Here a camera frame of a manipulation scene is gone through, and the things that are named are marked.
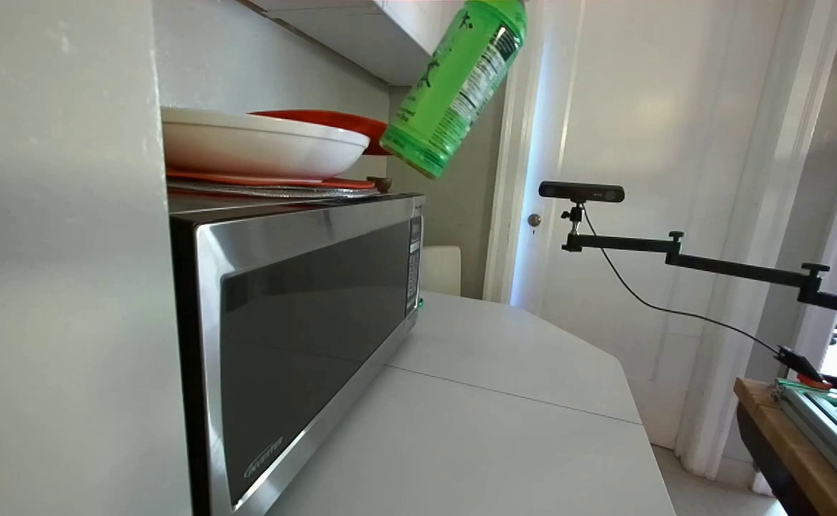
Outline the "green tea bottle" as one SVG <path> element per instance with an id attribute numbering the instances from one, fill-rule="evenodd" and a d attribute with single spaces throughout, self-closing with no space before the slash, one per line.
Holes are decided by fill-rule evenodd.
<path id="1" fill-rule="evenodd" d="M 442 177 L 528 40 L 526 0 L 464 0 L 381 146 Z"/>

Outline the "stainless steel microwave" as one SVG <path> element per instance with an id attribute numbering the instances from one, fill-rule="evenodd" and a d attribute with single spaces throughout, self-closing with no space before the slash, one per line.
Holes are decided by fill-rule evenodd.
<path id="1" fill-rule="evenodd" d="M 266 516 L 418 315 L 425 202 L 170 202 L 192 516 Z"/>

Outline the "white upper cabinet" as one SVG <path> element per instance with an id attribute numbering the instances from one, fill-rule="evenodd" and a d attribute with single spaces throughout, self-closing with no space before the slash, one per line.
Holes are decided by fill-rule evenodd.
<path id="1" fill-rule="evenodd" d="M 387 86 L 412 86 L 464 0 L 248 0 Z"/>

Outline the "white bowl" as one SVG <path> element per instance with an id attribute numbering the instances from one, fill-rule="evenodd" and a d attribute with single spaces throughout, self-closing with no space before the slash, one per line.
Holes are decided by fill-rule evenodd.
<path id="1" fill-rule="evenodd" d="M 331 177 L 369 146 L 361 131 L 272 114 L 163 106 L 162 121 L 167 163 L 192 173 Z"/>

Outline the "flat red tray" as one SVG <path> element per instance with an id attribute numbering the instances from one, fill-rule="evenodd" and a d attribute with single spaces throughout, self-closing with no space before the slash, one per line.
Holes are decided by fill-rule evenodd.
<path id="1" fill-rule="evenodd" d="M 308 177 L 308 176 L 227 176 L 227 173 L 167 173 L 170 187 L 258 199 L 375 199 L 374 180 Z"/>

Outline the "wooden table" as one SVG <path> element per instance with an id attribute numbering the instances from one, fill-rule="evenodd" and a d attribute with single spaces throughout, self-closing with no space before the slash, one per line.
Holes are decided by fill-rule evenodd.
<path id="1" fill-rule="evenodd" d="M 739 438 L 755 467 L 789 516 L 837 516 L 837 467 L 774 399 L 771 387 L 774 382 L 749 379 L 733 384 Z"/>

